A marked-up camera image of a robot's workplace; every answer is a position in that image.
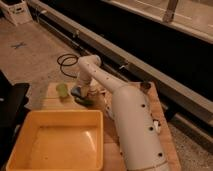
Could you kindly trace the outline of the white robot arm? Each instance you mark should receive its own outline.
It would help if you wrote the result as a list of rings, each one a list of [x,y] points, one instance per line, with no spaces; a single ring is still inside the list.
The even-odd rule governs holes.
[[[100,65],[101,59],[97,55],[81,57],[77,84],[83,87],[95,79],[112,94],[112,113],[126,170],[170,171],[146,95],[104,71]]]

